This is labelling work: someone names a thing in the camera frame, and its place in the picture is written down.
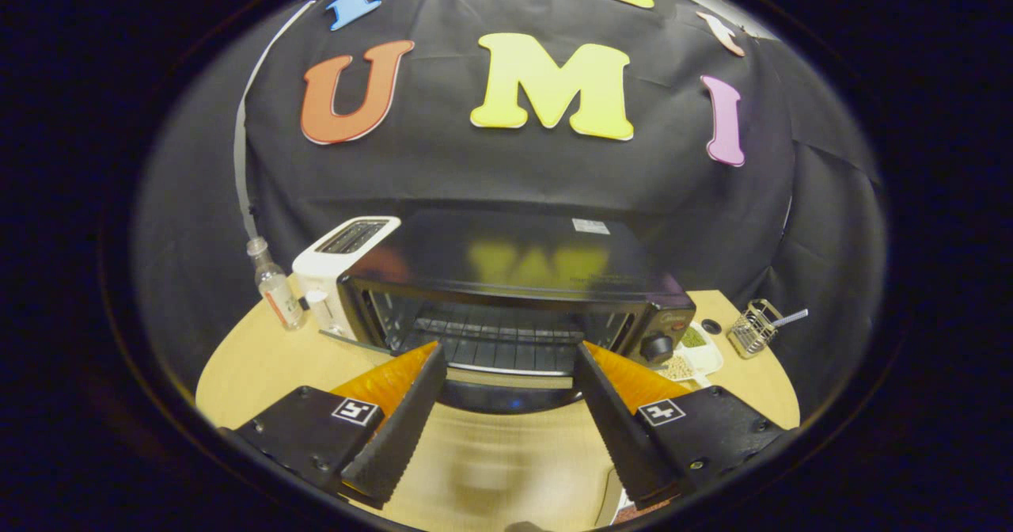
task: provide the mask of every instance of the bottle cap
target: bottle cap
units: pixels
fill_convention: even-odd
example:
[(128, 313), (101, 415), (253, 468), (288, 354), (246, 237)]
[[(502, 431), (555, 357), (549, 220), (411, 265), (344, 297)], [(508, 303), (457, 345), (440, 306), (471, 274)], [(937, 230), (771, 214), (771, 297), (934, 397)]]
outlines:
[(263, 237), (253, 237), (246, 243), (246, 254), (253, 257), (267, 250), (267, 242)]

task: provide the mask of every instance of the black cloth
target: black cloth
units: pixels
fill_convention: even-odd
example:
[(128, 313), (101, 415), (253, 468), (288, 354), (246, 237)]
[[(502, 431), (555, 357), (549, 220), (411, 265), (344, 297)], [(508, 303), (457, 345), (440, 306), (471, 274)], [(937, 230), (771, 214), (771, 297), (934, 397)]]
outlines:
[[(846, 380), (879, 301), (881, 189), (861, 129), (792, 49), (738, 33), (747, 56), (732, 56), (696, 16), (706, 9), (689, 0), (654, 0), (651, 9), (616, 0), (382, 0), (331, 31), (333, 1), (311, 6), (279, 37), (247, 96), (257, 227), (283, 268), (362, 215), (406, 217), (445, 205), (622, 219), (687, 290), (718, 289), (739, 309), (754, 297), (785, 313), (809, 309), (772, 347), (803, 416)], [(197, 82), (167, 125), (140, 205), (135, 274), (144, 318), (191, 388), (256, 301), (232, 179), (232, 128), (252, 64), (294, 8), (257, 26)], [(573, 132), (565, 118), (579, 96), (563, 122), (544, 129), (523, 91), (525, 127), (471, 125), (489, 70), (478, 39), (501, 31), (532, 34), (559, 66), (586, 43), (629, 55), (623, 75), (634, 138)], [(354, 142), (305, 138), (306, 71), (352, 56), (334, 106), (349, 113), (368, 81), (363, 53), (401, 39), (415, 48), (402, 57), (384, 122)], [(702, 74), (742, 95), (741, 168), (707, 156), (713, 118)]]

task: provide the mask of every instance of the white toaster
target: white toaster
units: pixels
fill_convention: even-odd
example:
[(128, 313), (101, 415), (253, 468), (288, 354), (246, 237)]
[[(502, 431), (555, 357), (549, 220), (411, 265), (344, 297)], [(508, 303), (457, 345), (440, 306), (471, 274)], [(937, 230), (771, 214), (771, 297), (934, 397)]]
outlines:
[(400, 225), (401, 219), (389, 215), (348, 219), (293, 261), (292, 272), (322, 330), (356, 340), (341, 306), (337, 277)]

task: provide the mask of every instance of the wooden table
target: wooden table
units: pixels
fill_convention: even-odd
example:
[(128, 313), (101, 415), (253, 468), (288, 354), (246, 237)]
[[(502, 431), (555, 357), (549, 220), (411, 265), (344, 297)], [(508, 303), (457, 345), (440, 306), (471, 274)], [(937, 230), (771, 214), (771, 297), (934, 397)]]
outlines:
[[(290, 283), (301, 295), (292, 277)], [(708, 376), (711, 383), (782, 428), (797, 427), (798, 401), (777, 358), (764, 352), (742, 360), (724, 336), (737, 309), (719, 291), (689, 295), (697, 321), (710, 318), (722, 327), (711, 337), (724, 367)], [(387, 360), (383, 352), (319, 333), (312, 315), (301, 329), (287, 332), (261, 301), (208, 360), (197, 404), (216, 427), (236, 429), (297, 386), (329, 391)], [(692, 382), (687, 387), (697, 389)], [(437, 403), (390, 503), (382, 511), (352, 504), (423, 530), (498, 532), (522, 522), (552, 532), (589, 530), (607, 501), (611, 469), (583, 401), (521, 415), (472, 413)]]

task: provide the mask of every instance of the seeds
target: seeds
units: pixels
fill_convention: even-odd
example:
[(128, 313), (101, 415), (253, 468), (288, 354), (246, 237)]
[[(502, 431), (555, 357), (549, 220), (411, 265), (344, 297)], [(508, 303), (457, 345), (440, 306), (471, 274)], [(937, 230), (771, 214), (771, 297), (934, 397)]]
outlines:
[(673, 356), (665, 366), (665, 370), (658, 370), (657, 373), (670, 380), (685, 380), (693, 377), (693, 369), (686, 362), (686, 359), (678, 354)]

